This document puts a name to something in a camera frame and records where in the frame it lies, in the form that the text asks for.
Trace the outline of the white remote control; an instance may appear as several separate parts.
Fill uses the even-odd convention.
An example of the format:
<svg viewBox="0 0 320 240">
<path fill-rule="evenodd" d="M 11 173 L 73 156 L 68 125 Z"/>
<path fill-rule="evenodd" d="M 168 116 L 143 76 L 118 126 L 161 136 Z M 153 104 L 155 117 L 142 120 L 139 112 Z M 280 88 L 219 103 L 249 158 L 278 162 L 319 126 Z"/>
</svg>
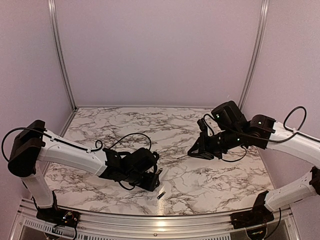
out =
<svg viewBox="0 0 320 240">
<path fill-rule="evenodd" d="M 160 169 L 162 169 L 163 172 L 161 174 L 157 174 L 157 176 L 158 176 L 159 181 L 161 182 L 164 179 L 164 177 L 166 176 L 166 174 L 168 173 L 169 169 L 167 167 L 161 167 L 158 170 L 160 170 Z"/>
</svg>

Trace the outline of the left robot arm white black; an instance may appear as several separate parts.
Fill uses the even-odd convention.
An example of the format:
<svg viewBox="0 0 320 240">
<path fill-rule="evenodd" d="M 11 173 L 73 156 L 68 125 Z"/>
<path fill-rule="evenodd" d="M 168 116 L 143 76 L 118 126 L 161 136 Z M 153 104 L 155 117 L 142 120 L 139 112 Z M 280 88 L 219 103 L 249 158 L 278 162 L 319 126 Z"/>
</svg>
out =
<svg viewBox="0 0 320 240">
<path fill-rule="evenodd" d="M 91 173 L 99 178 L 127 182 L 132 188 L 139 187 L 152 192 L 160 185 L 163 169 L 158 168 L 157 152 L 141 147 L 130 153 L 117 152 L 96 145 L 94 148 L 66 140 L 45 127 L 45 122 L 35 120 L 28 127 L 17 127 L 9 156 L 5 157 L 8 170 L 21 178 L 33 196 L 37 218 L 56 224 L 77 221 L 76 211 L 58 207 L 56 194 L 49 189 L 38 162 L 58 163 Z"/>
</svg>

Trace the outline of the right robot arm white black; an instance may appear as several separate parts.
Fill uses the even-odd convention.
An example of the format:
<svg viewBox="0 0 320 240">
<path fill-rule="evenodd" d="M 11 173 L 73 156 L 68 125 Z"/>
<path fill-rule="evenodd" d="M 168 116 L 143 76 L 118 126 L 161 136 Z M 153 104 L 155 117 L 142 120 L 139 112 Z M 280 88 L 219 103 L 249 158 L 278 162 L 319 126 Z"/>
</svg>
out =
<svg viewBox="0 0 320 240">
<path fill-rule="evenodd" d="M 289 128 L 284 122 L 258 114 L 247 120 L 237 104 L 230 100 L 208 115 L 220 132 L 208 134 L 210 126 L 202 117 L 200 134 L 187 154 L 193 158 L 222 159 L 235 147 L 257 147 L 276 189 L 263 192 L 255 200 L 247 219 L 258 224 L 267 213 L 320 193 L 320 140 Z"/>
</svg>

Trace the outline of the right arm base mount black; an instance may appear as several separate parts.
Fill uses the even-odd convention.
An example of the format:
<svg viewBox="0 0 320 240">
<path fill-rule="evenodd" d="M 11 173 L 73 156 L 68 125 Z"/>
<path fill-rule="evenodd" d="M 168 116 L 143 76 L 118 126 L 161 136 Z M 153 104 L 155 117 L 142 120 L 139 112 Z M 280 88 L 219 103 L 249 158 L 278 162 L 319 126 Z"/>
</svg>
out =
<svg viewBox="0 0 320 240">
<path fill-rule="evenodd" d="M 275 219 L 273 213 L 268 210 L 254 209 L 232 213 L 230 218 L 234 229 L 262 225 Z"/>
</svg>

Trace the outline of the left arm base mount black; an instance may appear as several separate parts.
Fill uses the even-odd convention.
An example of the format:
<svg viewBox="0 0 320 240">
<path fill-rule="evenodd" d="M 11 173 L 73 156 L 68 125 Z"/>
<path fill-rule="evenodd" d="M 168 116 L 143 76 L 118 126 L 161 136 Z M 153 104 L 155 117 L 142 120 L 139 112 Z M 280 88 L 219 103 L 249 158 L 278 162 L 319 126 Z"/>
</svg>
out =
<svg viewBox="0 0 320 240">
<path fill-rule="evenodd" d="M 80 213 L 63 208 L 40 208 L 37 211 L 36 218 L 58 226 L 76 228 L 80 219 Z"/>
</svg>

